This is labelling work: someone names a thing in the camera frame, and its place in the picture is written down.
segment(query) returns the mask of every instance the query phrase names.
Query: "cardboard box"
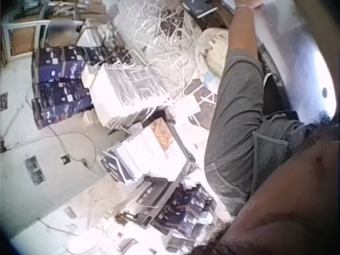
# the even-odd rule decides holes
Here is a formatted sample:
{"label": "cardboard box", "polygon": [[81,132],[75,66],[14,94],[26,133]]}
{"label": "cardboard box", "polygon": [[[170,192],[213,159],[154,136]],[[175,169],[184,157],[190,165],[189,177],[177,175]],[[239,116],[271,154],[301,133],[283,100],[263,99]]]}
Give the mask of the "cardboard box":
{"label": "cardboard box", "polygon": [[200,200],[198,200],[191,194],[174,201],[174,203],[176,203],[176,206],[174,208],[175,211],[187,211],[197,219],[200,217],[202,210],[205,206],[204,203],[202,203]]}
{"label": "cardboard box", "polygon": [[181,234],[190,238],[196,223],[197,219],[195,219],[190,213],[186,211],[180,211],[171,215],[164,226],[178,230]]}
{"label": "cardboard box", "polygon": [[195,196],[203,204],[206,203],[206,200],[209,197],[208,192],[203,188],[201,184],[197,184],[196,187],[186,190],[185,193]]}
{"label": "cardboard box", "polygon": [[55,80],[61,77],[62,58],[54,51],[36,50],[32,57],[32,68],[35,83]]}
{"label": "cardboard box", "polygon": [[65,68],[63,69],[62,77],[76,79],[81,78],[81,72],[84,68],[84,52],[78,46],[64,46],[62,47]]}
{"label": "cardboard box", "polygon": [[83,49],[85,52],[84,61],[87,64],[94,65],[104,60],[101,47],[83,47]]}

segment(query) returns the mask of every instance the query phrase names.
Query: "blue box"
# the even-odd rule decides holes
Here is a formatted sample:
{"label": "blue box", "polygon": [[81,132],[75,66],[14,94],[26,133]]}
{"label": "blue box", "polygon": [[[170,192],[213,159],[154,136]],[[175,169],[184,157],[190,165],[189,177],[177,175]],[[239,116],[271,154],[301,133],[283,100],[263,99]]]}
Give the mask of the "blue box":
{"label": "blue box", "polygon": [[206,204],[203,208],[203,212],[211,212],[213,213],[215,210],[216,210],[216,206],[217,206],[217,203],[215,201],[215,199],[213,199],[212,197],[209,197],[206,201]]}
{"label": "blue box", "polygon": [[65,120],[71,117],[70,115],[66,115],[66,114],[61,114],[61,115],[56,115],[56,116],[51,115],[49,116],[49,118],[47,118],[47,116],[43,116],[43,114],[41,113],[41,105],[37,99],[32,100],[32,110],[33,110],[33,118],[38,129],[42,129],[46,126],[55,124],[57,122],[60,122],[62,120]]}
{"label": "blue box", "polygon": [[209,197],[209,193],[203,188],[203,186],[201,184],[197,184],[196,187],[193,187],[189,190],[186,190],[185,194],[191,194],[191,195],[195,196],[203,204],[206,203],[206,200]]}
{"label": "blue box", "polygon": [[178,230],[181,234],[190,238],[197,222],[197,219],[190,213],[186,211],[179,211],[169,216],[169,220],[165,222],[164,226]]}
{"label": "blue box", "polygon": [[52,81],[62,76],[62,58],[47,54],[44,49],[36,50],[32,57],[32,75],[35,83]]}
{"label": "blue box", "polygon": [[176,200],[176,206],[174,208],[175,211],[187,211],[195,218],[199,218],[205,203],[202,203],[193,195],[189,194],[183,197],[180,200]]}
{"label": "blue box", "polygon": [[94,65],[104,60],[103,53],[100,47],[83,47],[84,50],[84,61],[87,64]]}
{"label": "blue box", "polygon": [[84,68],[84,53],[81,47],[65,46],[62,47],[64,66],[62,77],[76,79],[81,77]]}

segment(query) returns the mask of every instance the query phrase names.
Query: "concrete floor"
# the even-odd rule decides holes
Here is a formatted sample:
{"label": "concrete floor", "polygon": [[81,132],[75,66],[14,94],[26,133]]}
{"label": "concrete floor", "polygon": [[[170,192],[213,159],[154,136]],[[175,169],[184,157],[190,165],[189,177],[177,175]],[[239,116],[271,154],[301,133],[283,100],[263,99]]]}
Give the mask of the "concrete floor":
{"label": "concrete floor", "polygon": [[[60,158],[65,152],[58,139],[48,128],[37,129],[26,103],[26,97],[28,102],[33,97],[30,65],[31,58],[24,58],[10,63],[1,73],[1,93],[8,93],[8,109],[1,112],[1,134],[8,150],[1,154],[1,223],[9,236],[18,234],[105,176],[97,164],[92,170],[75,161],[63,165]],[[124,138],[122,132],[108,136],[109,130],[100,124],[86,126],[82,114],[51,127],[61,135],[68,153],[76,159],[84,158],[89,165],[96,153],[84,135],[94,142],[98,153]],[[25,166],[25,160],[33,156],[46,178],[38,186],[33,184]]]}

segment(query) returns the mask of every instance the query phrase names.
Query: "person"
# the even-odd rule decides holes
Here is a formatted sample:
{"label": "person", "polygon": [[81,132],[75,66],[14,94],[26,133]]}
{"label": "person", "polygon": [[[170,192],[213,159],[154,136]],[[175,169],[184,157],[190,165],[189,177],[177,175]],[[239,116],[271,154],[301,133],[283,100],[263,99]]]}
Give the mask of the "person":
{"label": "person", "polygon": [[205,155],[209,185],[235,219],[191,254],[329,254],[338,249],[338,125],[264,116],[259,1],[235,4]]}

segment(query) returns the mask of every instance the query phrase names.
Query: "cable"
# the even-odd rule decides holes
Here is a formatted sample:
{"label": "cable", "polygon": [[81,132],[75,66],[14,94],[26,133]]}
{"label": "cable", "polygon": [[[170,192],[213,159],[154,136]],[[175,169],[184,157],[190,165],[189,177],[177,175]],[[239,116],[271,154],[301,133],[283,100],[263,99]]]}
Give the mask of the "cable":
{"label": "cable", "polygon": [[[31,106],[31,105],[29,104],[29,102],[28,102],[29,93],[30,93],[30,90],[29,90],[29,91],[27,92],[27,94],[26,94],[25,102],[26,102],[27,105],[32,109],[32,106]],[[12,124],[13,124],[13,122],[10,123],[10,125],[7,127],[7,129],[9,129],[9,128],[11,127]],[[97,153],[97,147],[96,147],[95,143],[93,142],[93,140],[92,140],[91,138],[89,138],[87,135],[85,135],[85,134],[83,134],[83,133],[81,133],[81,132],[66,132],[66,133],[63,133],[63,134],[57,134],[50,126],[47,126],[47,127],[53,132],[54,135],[46,135],[46,136],[41,137],[41,138],[38,138],[38,139],[36,139],[36,140],[30,141],[30,142],[27,142],[27,143],[24,143],[24,144],[20,144],[20,145],[14,147],[14,148],[9,149],[9,150],[15,150],[15,149],[24,147],[24,146],[26,146],[26,145],[30,145],[30,144],[32,144],[32,143],[38,142],[38,141],[40,141],[40,140],[43,140],[43,139],[45,139],[45,138],[56,137],[56,138],[58,139],[58,141],[59,141],[61,147],[62,147],[62,150],[64,151],[64,153],[65,153],[66,155],[69,156],[70,159],[72,159],[72,160],[75,161],[75,162],[81,163],[83,166],[85,166],[88,170],[92,171],[93,173],[101,175],[101,173],[98,173],[98,172],[95,172],[95,171],[92,170],[92,168],[94,167],[94,165],[95,165],[96,162],[97,162],[98,153]],[[68,134],[79,134],[79,135],[82,135],[83,137],[87,138],[87,139],[92,143],[93,148],[94,148],[94,150],[95,150],[95,158],[94,158],[94,160],[93,160],[93,162],[92,162],[92,164],[91,164],[90,166],[88,166],[88,163],[87,163],[87,161],[86,161],[84,158],[76,159],[76,158],[72,157],[72,156],[69,154],[69,152],[68,152],[66,146],[64,145],[63,141],[60,139],[60,136],[68,135]]]}
{"label": "cable", "polygon": [[73,234],[73,233],[71,233],[69,231],[62,230],[62,229],[55,228],[55,227],[51,227],[51,226],[47,225],[45,222],[43,222],[40,218],[38,218],[38,221],[41,222],[45,227],[49,228],[50,230],[54,230],[54,231],[57,231],[57,232],[68,234],[68,235],[78,236],[78,235]]}

